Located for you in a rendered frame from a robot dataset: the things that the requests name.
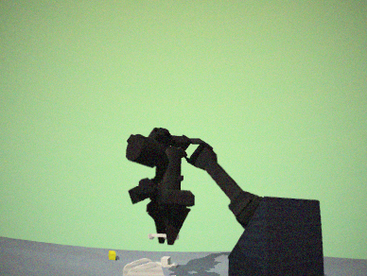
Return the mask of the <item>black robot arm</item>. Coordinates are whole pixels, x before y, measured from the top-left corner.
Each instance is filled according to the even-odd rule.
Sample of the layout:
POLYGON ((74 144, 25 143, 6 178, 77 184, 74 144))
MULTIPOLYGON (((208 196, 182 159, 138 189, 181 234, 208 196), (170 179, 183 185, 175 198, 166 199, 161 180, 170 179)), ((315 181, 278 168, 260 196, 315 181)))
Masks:
MULTIPOLYGON (((148 137, 141 134, 131 134, 127 140, 126 158, 128 161, 141 164, 156 170, 174 169, 181 172, 182 158, 189 164, 206 171, 213 178, 230 199, 228 208, 236 216, 236 221, 247 227, 262 197, 243 191, 232 177, 222 169, 218 163, 218 155, 213 148, 200 138, 171 135, 168 129, 153 128, 148 137), (186 149, 192 145, 199 145, 190 158, 187 158, 186 149)), ((162 193, 160 179, 143 178, 138 186, 129 190, 132 205, 146 198, 149 200, 162 193)))

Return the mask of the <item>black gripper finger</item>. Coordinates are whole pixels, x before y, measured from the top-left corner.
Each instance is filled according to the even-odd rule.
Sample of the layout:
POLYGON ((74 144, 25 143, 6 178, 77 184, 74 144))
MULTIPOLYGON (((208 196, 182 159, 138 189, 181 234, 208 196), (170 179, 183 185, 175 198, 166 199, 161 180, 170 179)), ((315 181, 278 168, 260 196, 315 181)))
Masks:
MULTIPOLYGON (((148 212, 148 215, 154 220, 156 233, 166 233, 165 217, 163 214, 148 212)), ((165 243, 165 238, 157 237, 159 244, 165 243)))
POLYGON ((175 239, 177 238, 188 213, 191 211, 191 208, 162 206, 157 209, 165 217, 167 244, 174 245, 175 239))

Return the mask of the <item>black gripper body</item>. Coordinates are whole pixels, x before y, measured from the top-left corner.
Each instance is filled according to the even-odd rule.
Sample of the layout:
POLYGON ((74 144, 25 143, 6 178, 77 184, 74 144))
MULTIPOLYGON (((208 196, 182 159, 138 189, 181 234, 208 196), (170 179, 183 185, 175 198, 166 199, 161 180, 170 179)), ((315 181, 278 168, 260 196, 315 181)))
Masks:
POLYGON ((195 205, 195 196, 190 190, 181 190, 184 176, 174 169, 160 169, 155 171, 156 179, 160 179, 162 193, 157 192, 155 197, 147 204, 146 212, 160 214, 159 207, 186 208, 195 205))

